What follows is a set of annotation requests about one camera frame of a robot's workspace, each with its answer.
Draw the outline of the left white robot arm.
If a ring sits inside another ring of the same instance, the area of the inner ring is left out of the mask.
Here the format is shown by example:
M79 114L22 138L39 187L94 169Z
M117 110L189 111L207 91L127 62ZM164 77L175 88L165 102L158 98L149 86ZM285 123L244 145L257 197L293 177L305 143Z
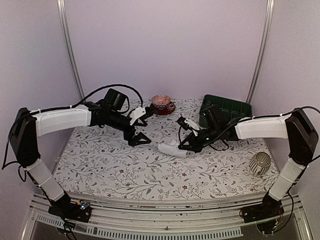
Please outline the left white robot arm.
M66 200L66 192L55 180L47 165L42 161L38 140L46 135L80 127L111 127L123 133L129 146L149 144L151 140L136 127L147 126L146 119L152 116L150 107L144 102L135 109L123 110L129 98L115 90L115 85L106 85L107 93L102 99L92 102L84 97L80 102L46 109L29 110L20 108L7 135L5 152L13 150L15 160L3 161L2 168L18 164L31 176L47 197L55 202L55 209L63 216L74 213L74 205Z

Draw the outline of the white black-trimmed underwear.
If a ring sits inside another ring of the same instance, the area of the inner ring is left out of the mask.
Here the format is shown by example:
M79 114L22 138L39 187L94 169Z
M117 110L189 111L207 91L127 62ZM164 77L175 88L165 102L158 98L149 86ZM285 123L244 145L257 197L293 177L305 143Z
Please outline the white black-trimmed underwear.
M185 158L187 156L186 150L181 150L178 148L179 144L176 140L171 140L167 143L160 143L157 149L164 154L178 157L178 158Z

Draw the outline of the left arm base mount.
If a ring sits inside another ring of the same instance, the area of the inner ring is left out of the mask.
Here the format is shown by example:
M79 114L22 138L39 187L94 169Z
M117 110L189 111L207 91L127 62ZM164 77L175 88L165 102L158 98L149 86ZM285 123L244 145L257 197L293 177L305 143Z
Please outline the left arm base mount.
M49 198L50 207L48 212L58 216L63 220L75 220L88 223L91 217L92 208L90 203L84 200L72 202L68 194L64 194L60 199L54 201Z

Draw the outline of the green divided organizer tray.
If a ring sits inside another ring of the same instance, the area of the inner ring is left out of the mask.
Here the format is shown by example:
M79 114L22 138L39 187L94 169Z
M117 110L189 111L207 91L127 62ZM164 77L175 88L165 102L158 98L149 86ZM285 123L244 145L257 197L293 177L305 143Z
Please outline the green divided organizer tray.
M224 98L216 95L206 94L203 97L202 104L199 111L199 126L202 128L207 127L205 117L201 111L212 106L219 106L224 117L230 121L234 118L244 118L252 116L252 106L246 102Z

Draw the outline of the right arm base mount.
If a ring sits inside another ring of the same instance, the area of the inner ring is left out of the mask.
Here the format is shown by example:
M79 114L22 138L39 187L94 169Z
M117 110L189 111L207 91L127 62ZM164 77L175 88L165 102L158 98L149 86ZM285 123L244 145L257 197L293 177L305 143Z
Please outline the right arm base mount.
M275 200L269 195L269 191L264 195L262 203L242 207L239 216L245 223L265 220L284 214L281 200Z

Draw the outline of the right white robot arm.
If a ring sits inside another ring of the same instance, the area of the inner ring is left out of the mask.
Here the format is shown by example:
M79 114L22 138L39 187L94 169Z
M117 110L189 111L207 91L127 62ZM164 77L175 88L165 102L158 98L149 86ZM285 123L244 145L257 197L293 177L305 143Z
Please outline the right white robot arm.
M182 129L190 131L190 134L180 140L178 148L199 153L216 141L287 141L287 160L267 192L270 199L258 208L262 218L269 218L278 210L277 202L300 180L306 168L319 159L315 152L320 138L305 113L306 109L311 110L312 106L298 107L276 115L235 118L224 123L216 120L212 114L204 113L204 117L211 120L211 126L203 129L192 120L181 116L177 123Z

